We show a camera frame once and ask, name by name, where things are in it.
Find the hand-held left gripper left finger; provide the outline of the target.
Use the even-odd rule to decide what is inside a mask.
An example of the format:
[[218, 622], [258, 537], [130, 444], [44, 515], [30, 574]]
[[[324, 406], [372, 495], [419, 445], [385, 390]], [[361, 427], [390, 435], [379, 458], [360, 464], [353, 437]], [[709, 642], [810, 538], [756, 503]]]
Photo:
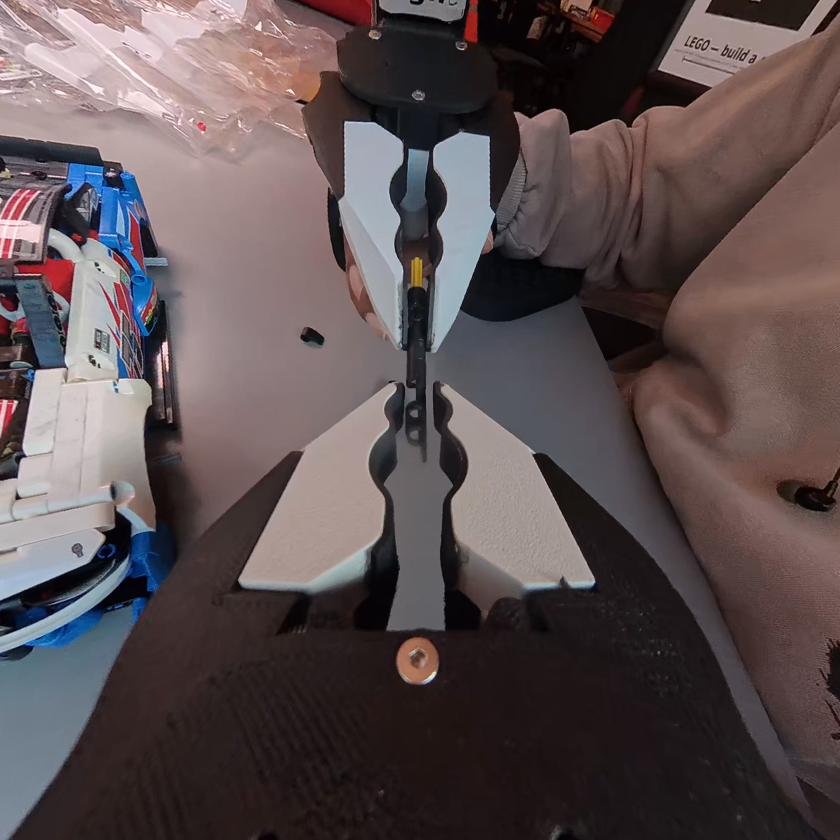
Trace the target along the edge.
[[238, 577], [246, 590], [323, 594], [396, 572], [392, 499], [403, 386], [389, 383], [302, 451]]

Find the black brick panel yellow axle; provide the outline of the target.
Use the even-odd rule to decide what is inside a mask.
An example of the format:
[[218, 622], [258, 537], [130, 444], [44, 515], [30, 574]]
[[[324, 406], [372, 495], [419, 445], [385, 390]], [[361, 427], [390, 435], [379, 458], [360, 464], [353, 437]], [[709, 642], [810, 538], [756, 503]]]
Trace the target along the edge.
[[424, 261], [412, 259], [406, 290], [406, 399], [405, 430], [408, 443], [427, 462], [427, 333], [428, 291]]

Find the person's right forearm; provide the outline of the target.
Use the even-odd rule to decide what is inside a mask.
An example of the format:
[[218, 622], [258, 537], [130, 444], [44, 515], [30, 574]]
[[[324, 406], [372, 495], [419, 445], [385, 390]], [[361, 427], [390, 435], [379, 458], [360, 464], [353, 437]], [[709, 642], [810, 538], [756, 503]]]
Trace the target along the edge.
[[518, 113], [519, 153], [494, 248], [511, 259], [677, 288], [838, 125], [839, 31], [816, 34], [702, 94], [572, 132]]

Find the clear plastic bag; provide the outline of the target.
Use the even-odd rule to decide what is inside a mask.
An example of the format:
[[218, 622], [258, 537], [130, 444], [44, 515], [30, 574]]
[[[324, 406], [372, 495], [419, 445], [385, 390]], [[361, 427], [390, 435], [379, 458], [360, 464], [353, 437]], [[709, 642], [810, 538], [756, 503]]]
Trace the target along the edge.
[[242, 153], [260, 124], [306, 138], [301, 108], [336, 41], [278, 2], [2, 1], [2, 99], [139, 114], [195, 154]]

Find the person's torso beige sweatshirt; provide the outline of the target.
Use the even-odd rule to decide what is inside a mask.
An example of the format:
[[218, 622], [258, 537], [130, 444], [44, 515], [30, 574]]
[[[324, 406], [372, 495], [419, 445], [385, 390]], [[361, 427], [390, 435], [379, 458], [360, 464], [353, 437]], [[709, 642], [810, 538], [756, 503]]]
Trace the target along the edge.
[[633, 385], [647, 451], [815, 819], [838, 838], [838, 126], [676, 296]]

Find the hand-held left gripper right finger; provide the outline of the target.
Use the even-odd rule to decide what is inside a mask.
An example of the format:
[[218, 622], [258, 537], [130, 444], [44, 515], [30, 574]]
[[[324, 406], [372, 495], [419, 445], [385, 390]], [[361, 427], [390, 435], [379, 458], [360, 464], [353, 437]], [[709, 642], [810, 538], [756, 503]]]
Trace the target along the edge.
[[444, 499], [442, 566], [462, 594], [590, 590], [595, 577], [538, 465], [514, 434], [434, 384]]

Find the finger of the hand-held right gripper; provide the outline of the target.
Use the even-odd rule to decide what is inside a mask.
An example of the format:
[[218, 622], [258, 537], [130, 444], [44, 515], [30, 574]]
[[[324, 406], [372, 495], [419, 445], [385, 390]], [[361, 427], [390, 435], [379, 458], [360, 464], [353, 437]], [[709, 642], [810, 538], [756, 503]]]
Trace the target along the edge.
[[455, 322], [495, 216], [488, 136], [459, 132], [434, 147], [427, 202], [434, 269], [428, 350], [434, 353]]
[[343, 125], [344, 234], [373, 311], [389, 340], [404, 349], [404, 268], [396, 240], [402, 221], [391, 196], [403, 165], [403, 142], [376, 122]]

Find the white sign black print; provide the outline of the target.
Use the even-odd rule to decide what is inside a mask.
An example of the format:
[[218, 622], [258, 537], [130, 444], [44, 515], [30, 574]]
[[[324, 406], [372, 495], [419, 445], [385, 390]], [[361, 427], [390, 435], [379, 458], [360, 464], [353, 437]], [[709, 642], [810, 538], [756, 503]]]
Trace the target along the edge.
[[823, 31], [837, 13], [835, 1], [689, 1], [654, 70], [712, 88]]

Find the toy brick race car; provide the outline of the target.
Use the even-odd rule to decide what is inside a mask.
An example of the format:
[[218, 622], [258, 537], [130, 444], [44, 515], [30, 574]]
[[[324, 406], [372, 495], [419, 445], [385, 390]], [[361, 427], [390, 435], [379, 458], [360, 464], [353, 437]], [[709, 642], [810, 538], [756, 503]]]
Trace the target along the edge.
[[133, 174], [1, 139], [1, 655], [134, 617], [174, 563], [146, 435], [177, 428], [165, 266]]

